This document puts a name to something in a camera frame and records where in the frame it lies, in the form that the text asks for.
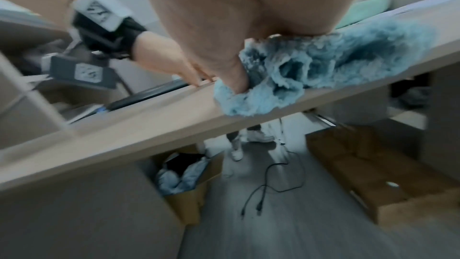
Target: light wood tabletop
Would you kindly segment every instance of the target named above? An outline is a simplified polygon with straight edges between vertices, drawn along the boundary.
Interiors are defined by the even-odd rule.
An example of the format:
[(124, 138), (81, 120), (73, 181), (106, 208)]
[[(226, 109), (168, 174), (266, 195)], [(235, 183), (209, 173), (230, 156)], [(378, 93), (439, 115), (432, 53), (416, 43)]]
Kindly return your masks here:
[(424, 60), (398, 76), (343, 89), (310, 89), (295, 104), (266, 115), (228, 117), (213, 84), (186, 87), (103, 115), (0, 153), (0, 191), (133, 162), (197, 141), (321, 106), (460, 60), (460, 0), (399, 14), (436, 28)]

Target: light green cloth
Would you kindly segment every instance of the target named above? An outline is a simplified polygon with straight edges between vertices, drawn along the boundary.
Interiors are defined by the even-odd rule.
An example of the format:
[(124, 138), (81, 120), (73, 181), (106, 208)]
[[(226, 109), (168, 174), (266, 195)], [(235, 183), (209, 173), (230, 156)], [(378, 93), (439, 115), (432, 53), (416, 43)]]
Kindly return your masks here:
[(336, 29), (355, 24), (366, 18), (385, 12), (390, 8), (391, 0), (365, 0), (354, 3), (335, 27)]

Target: gray wooden floor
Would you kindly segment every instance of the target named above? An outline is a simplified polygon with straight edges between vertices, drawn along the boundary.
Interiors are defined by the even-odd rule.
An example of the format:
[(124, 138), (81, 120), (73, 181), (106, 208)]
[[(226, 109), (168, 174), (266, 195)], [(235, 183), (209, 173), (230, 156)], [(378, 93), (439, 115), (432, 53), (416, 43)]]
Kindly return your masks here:
[[(305, 186), (281, 194), (269, 190), (260, 216), (255, 210), (259, 191), (241, 219), (241, 208), (263, 183), (267, 165), (282, 161), (273, 144), (244, 144), (243, 160), (234, 162), (227, 155), (223, 175), (207, 196), (202, 222), (187, 229), (179, 258), (460, 258), (458, 212), (387, 230), (375, 226), (308, 153), (304, 135), (321, 127), (302, 114), (283, 118), (283, 123), (287, 147), (300, 155), (306, 168)], [(279, 133), (279, 123), (270, 124)], [(230, 144), (219, 137), (207, 146), (228, 152)], [(295, 157), (290, 163), (272, 167), (270, 185), (283, 189), (300, 183), (302, 168)]]

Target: microfiber cloth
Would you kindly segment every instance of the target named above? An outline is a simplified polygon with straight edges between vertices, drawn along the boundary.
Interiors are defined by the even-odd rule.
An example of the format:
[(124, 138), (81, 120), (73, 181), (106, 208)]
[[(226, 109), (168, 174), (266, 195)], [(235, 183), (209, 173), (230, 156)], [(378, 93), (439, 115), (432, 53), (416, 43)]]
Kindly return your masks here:
[(336, 29), (355, 24), (366, 18), (385, 12), (390, 8), (391, 0), (365, 0), (354, 3), (335, 27)]
[(380, 20), (317, 37), (247, 42), (240, 59), (249, 91), (234, 94), (218, 80), (214, 98), (226, 115), (266, 114), (295, 103), (305, 88), (340, 88), (399, 74), (425, 55), (434, 38), (430, 27)]

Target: white sneaker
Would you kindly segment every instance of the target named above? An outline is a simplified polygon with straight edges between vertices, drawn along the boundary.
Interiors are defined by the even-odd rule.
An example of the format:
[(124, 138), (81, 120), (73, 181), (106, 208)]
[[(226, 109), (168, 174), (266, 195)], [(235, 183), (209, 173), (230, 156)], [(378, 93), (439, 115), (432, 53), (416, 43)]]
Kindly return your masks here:
[(275, 140), (274, 136), (265, 135), (261, 130), (248, 130), (248, 141), (269, 143)]
[(231, 157), (234, 161), (240, 161), (243, 158), (243, 148), (239, 137), (231, 141)]

